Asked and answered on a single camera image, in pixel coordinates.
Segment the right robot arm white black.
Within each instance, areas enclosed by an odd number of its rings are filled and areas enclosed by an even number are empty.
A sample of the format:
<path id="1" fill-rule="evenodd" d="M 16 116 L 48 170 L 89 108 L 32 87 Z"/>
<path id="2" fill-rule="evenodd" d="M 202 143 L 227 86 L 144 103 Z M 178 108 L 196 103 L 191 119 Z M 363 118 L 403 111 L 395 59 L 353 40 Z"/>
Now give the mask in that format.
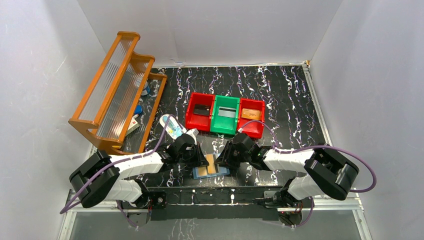
<path id="1" fill-rule="evenodd" d="M 248 163 L 260 171 L 287 170 L 304 173 L 289 179 L 281 190 L 266 193 L 264 201 L 295 207 L 301 200 L 327 195 L 335 200 L 346 199 L 359 174 L 359 168 L 329 145 L 313 146 L 306 150 L 283 150 L 275 146 L 259 146 L 245 133 L 227 141 L 215 164 L 238 169 Z"/>

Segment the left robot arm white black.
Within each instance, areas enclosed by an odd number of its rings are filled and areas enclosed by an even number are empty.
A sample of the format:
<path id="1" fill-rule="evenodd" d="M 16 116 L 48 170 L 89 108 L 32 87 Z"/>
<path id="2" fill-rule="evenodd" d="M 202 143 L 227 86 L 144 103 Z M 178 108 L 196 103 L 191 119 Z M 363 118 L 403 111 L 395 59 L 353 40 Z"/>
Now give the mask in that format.
<path id="1" fill-rule="evenodd" d="M 136 177 L 165 172 L 175 165 L 197 168 L 209 162 L 197 141 L 184 133 L 148 152 L 109 155 L 99 150 L 69 176 L 69 181 L 83 208 L 103 201 L 122 201 L 143 209 L 154 203 L 154 194 Z"/>

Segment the blue card holder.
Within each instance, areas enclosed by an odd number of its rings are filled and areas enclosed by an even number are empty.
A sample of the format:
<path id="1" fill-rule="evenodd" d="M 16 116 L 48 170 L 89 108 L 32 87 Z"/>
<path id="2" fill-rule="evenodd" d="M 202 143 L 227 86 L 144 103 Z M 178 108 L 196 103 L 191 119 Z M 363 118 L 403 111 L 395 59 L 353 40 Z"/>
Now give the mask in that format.
<path id="1" fill-rule="evenodd" d="M 204 179 L 229 175 L 230 170 L 228 168 L 215 164 L 215 160 L 218 156 L 218 153 L 206 154 L 205 159 L 208 162 L 208 166 L 195 167 L 192 171 L 193 178 Z"/>

